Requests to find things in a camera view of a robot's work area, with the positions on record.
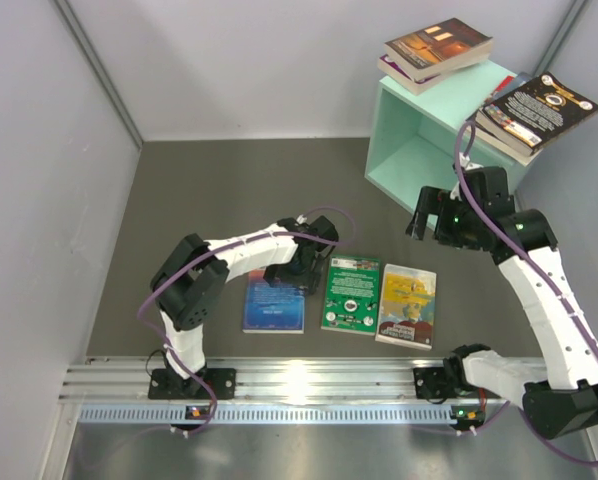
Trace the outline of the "orange blue sunset book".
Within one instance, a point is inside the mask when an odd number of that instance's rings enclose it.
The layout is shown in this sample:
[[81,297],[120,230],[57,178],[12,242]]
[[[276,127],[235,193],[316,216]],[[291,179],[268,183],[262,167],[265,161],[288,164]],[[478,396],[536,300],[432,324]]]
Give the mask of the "orange blue sunset book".
[[249,334],[303,334],[303,291],[281,282],[270,286],[263,275],[263,269],[248,274],[242,331]]

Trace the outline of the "yellow blue cover book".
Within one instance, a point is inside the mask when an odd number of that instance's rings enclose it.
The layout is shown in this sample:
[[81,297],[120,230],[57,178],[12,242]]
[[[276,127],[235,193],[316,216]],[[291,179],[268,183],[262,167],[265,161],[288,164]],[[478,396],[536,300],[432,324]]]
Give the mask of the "yellow blue cover book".
[[375,340],[431,350],[434,339],[437,274],[386,264]]

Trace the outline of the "black back cover book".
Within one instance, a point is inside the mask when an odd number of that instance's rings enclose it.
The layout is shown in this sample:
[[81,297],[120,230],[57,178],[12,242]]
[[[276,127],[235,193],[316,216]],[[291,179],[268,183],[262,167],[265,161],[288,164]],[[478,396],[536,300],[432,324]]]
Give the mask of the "black back cover book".
[[598,104],[546,71],[476,113],[476,125],[531,157],[598,113]]

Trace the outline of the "purple Roald Dahl book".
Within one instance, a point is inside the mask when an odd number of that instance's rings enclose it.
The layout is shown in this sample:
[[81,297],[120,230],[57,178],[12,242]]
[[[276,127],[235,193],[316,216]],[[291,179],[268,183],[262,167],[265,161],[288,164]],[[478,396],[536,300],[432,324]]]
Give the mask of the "purple Roald Dahl book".
[[388,55],[380,56],[377,65],[385,75],[414,95],[420,95],[444,80],[443,75],[435,75],[423,80],[413,80]]

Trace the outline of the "red Treehouse book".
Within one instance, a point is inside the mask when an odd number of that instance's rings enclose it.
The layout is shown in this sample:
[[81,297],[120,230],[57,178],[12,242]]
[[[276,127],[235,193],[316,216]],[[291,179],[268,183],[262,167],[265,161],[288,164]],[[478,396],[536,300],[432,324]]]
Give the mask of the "red Treehouse book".
[[487,105],[494,100],[500,98],[504,94],[508,93],[510,89],[514,86],[514,81],[516,80],[515,76],[506,76],[500,84],[488,95],[488,97],[484,100],[483,104]]

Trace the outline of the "Edward Tulane dark book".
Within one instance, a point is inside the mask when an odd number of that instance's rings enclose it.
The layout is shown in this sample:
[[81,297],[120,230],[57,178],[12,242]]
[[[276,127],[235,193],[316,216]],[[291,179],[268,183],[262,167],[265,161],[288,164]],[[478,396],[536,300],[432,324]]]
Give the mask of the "Edward Tulane dark book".
[[494,39],[457,18],[389,40],[388,57],[412,80],[462,69],[487,60]]

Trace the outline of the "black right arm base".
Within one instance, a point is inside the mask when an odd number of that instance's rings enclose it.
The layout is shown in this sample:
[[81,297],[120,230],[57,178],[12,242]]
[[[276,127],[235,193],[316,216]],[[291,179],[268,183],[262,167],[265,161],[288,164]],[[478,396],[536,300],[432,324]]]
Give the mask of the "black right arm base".
[[501,396],[488,390],[491,378],[478,374],[476,377],[469,373],[450,373],[443,366],[414,367],[412,370],[416,398],[433,403],[443,403],[446,400],[477,399],[478,390],[485,387],[486,398],[505,402]]

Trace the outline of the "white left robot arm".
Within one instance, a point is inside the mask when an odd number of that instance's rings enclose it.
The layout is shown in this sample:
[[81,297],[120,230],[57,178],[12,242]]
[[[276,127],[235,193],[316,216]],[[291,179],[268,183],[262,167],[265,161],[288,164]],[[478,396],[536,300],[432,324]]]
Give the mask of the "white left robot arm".
[[313,294],[319,284],[326,247],[335,247],[339,234],[321,215],[281,219],[253,234],[228,240],[204,241],[186,236],[150,283],[165,327],[165,369],[169,384],[184,397],[199,394],[207,365],[203,324],[233,279],[262,269],[272,287],[289,285]]

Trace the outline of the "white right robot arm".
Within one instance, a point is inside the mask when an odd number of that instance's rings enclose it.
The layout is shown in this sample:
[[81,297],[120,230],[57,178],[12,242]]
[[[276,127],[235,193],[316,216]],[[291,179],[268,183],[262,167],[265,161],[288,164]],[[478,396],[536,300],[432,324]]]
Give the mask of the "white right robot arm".
[[510,284],[545,363],[535,370],[483,344],[463,345],[443,361],[457,396],[483,388],[520,408],[544,439],[598,425],[598,347],[563,270],[556,237],[536,209],[517,210],[506,171],[482,167],[454,190],[421,188],[407,235],[423,239],[428,218],[441,245],[484,251]]

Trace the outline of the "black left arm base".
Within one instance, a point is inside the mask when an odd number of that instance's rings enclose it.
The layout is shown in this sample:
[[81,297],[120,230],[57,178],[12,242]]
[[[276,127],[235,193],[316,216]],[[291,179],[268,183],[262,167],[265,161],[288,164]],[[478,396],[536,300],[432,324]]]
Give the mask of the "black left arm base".
[[[233,368],[204,368],[201,380],[214,392],[218,400],[235,396],[237,371]],[[155,369],[148,389],[150,400],[209,400],[210,393],[192,378],[183,379],[170,368]]]

